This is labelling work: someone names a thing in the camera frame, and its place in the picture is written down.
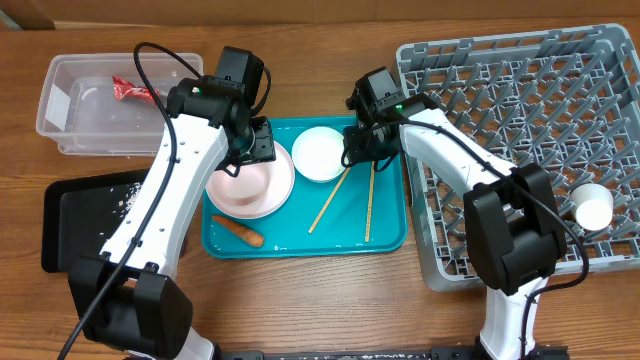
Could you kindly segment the pink plate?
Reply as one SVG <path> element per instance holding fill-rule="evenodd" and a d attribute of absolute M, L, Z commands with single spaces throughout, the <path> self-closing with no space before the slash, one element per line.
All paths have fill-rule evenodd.
<path fill-rule="evenodd" d="M 205 185 L 209 200 L 222 213 L 239 219 L 256 219 L 280 208 L 291 194 L 295 169 L 286 149 L 274 143 L 272 162 L 243 166 L 236 178 L 215 171 Z"/>

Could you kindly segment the wooden chopstick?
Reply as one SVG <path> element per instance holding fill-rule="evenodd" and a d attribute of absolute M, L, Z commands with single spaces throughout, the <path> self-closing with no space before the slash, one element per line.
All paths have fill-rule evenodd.
<path fill-rule="evenodd" d="M 375 165 L 376 165 L 376 161 L 371 162 L 368 202 L 367 202 L 366 228 L 365 228 L 365 243 L 370 242 L 370 237 L 371 237 L 370 234 L 371 234 L 371 220 L 372 220 L 372 212 L 373 212 L 373 199 L 374 199 L 374 186 L 375 186 Z"/>
<path fill-rule="evenodd" d="M 317 214 L 316 218 L 314 219 L 312 225 L 308 229 L 308 234 L 312 234 L 314 232 L 314 230 L 316 229 L 317 225 L 319 224 L 319 222 L 321 221 L 322 217 L 324 216 L 325 212 L 327 211 L 328 207 L 330 206 L 331 202 L 333 201 L 334 197 L 336 196 L 337 192 L 339 191 L 340 187 L 342 186 L 342 184 L 344 183 L 345 179 L 349 175 L 350 171 L 351 171 L 351 168 L 347 168 L 342 173 L 340 179 L 338 180 L 338 182 L 334 186 L 334 188 L 333 188 L 332 192 L 330 193 L 329 197 L 326 199 L 326 201 L 323 204 L 321 210 L 319 211 L 319 213 Z"/>

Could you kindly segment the white bowl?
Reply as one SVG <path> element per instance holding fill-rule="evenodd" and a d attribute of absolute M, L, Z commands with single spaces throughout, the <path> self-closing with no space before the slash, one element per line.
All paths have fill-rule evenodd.
<path fill-rule="evenodd" d="M 344 136 L 329 127 L 312 127 L 294 141 L 291 157 L 296 170 L 316 183 L 325 183 L 341 175 Z"/>

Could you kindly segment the red snack wrapper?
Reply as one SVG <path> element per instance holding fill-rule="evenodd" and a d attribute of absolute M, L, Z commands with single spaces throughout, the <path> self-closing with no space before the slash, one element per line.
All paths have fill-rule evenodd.
<path fill-rule="evenodd" d="M 128 99 L 141 100 L 150 104 L 155 104 L 152 92 L 147 87 L 135 85 L 118 76 L 112 77 L 114 96 L 119 101 Z"/>

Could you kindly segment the white cup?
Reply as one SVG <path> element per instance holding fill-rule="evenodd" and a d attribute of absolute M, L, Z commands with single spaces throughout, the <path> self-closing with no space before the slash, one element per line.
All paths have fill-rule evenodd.
<path fill-rule="evenodd" d="M 613 218 L 613 195 L 599 184 L 583 184 L 575 188 L 569 197 L 574 204 L 571 213 L 577 223 L 588 231 L 605 229 Z"/>

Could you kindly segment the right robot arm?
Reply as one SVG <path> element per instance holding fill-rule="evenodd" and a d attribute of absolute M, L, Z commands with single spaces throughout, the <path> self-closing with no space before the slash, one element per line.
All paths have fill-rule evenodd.
<path fill-rule="evenodd" d="M 434 347 L 433 359 L 566 359 L 533 338 L 538 292 L 567 252 L 548 173 L 518 167 L 458 130 L 425 94 L 407 97 L 387 68 L 363 75 L 346 106 L 342 163 L 382 171 L 399 153 L 423 162 L 463 201 L 466 251 L 487 288 L 483 328 L 472 346 Z"/>

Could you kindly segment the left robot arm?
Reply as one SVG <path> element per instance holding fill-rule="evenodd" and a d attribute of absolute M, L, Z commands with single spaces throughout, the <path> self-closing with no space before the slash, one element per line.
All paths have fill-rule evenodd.
<path fill-rule="evenodd" d="M 187 228 L 211 175 L 275 160 L 261 110 L 271 75 L 252 52 L 226 46 L 216 71 L 194 71 L 160 99 L 140 76 L 164 119 L 164 133 L 137 198 L 100 253 L 77 259 L 68 283 L 80 335 L 141 359 L 218 359 L 218 345 L 192 326 L 193 304 L 175 282 Z"/>

